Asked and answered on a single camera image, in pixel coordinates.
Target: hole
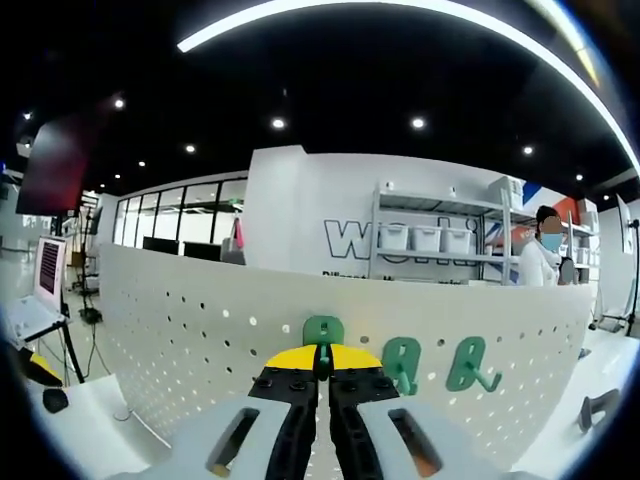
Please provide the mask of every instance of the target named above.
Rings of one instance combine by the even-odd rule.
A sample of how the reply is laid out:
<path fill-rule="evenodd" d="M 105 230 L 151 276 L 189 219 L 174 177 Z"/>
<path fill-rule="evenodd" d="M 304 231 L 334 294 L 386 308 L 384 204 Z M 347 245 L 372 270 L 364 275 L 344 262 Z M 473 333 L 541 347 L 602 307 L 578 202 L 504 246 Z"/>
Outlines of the hole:
<path fill-rule="evenodd" d="M 442 469 L 442 460 L 431 445 L 431 442 L 417 427 L 416 421 L 404 409 L 392 410 L 389 418 L 402 437 L 421 478 L 428 478 Z"/>
<path fill-rule="evenodd" d="M 233 470 L 232 462 L 237 457 L 242 444 L 247 438 L 247 434 L 259 414 L 260 412 L 253 408 L 245 408 L 240 412 L 239 416 L 241 418 L 233 433 L 231 433 L 224 443 L 220 442 L 217 444 L 209 455 L 206 463 L 206 468 L 209 472 L 223 478 L 231 475 Z"/>

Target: yellow object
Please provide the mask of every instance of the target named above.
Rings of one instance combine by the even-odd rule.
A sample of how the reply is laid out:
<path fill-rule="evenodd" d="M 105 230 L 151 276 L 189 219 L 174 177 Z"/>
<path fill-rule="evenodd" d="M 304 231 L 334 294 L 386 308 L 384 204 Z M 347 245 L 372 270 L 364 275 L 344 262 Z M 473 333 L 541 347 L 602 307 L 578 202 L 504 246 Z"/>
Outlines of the yellow object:
<path fill-rule="evenodd" d="M 30 361 L 32 363 L 35 363 L 36 365 L 38 365 L 43 370 L 46 370 L 47 373 L 49 373 L 50 375 L 53 375 L 58 380 L 62 381 L 62 378 L 60 378 L 60 375 L 58 375 L 56 373 L 56 371 L 53 368 L 51 368 L 51 366 L 49 365 L 49 363 L 47 363 L 47 361 L 44 359 L 44 357 L 41 357 L 37 353 L 34 353 L 33 355 L 31 355 Z"/>
<path fill-rule="evenodd" d="M 331 352 L 333 353 L 334 370 L 382 367 L 380 360 L 361 348 L 351 348 L 345 347 L 344 345 L 332 344 Z"/>
<path fill-rule="evenodd" d="M 316 348 L 316 345 L 307 345 L 306 347 L 285 350 L 275 357 L 272 357 L 265 367 L 313 370 L 313 359 L 316 355 Z"/>

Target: white lab coat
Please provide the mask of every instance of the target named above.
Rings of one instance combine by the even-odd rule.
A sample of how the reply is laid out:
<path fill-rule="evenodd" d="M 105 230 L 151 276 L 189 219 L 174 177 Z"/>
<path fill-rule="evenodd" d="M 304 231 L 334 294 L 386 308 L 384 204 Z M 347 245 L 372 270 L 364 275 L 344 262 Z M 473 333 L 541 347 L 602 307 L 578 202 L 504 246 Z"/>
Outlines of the white lab coat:
<path fill-rule="evenodd" d="M 518 285 L 548 287 L 558 285 L 560 255 L 550 252 L 532 238 L 520 254 Z"/>

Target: person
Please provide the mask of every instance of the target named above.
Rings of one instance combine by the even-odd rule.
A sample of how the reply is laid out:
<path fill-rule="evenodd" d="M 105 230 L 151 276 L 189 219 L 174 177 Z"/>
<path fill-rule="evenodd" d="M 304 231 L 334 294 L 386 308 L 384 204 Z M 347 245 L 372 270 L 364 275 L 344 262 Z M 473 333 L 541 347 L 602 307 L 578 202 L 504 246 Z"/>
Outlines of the person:
<path fill-rule="evenodd" d="M 536 234 L 520 254 L 518 285 L 545 287 L 558 285 L 562 261 L 562 221 L 556 209 L 542 206 L 536 213 Z"/>

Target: white desk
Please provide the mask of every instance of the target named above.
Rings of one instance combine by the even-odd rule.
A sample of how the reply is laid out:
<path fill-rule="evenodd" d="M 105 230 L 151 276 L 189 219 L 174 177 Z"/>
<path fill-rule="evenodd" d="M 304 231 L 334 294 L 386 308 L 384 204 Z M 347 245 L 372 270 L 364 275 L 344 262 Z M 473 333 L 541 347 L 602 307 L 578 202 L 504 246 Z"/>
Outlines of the white desk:
<path fill-rule="evenodd" d="M 593 429 L 583 435 L 576 423 L 584 397 L 599 397 L 614 388 L 624 394 L 639 346 L 634 338 L 604 330 L 587 331 L 584 348 L 591 354 L 578 362 L 553 414 L 513 470 L 548 479 L 562 477 L 597 436 Z"/>
<path fill-rule="evenodd" d="M 42 405 L 42 387 L 28 386 L 37 418 L 69 463 L 89 480 L 139 472 L 165 458 L 169 449 L 128 410 L 115 375 L 66 389 L 69 407 L 51 414 Z"/>

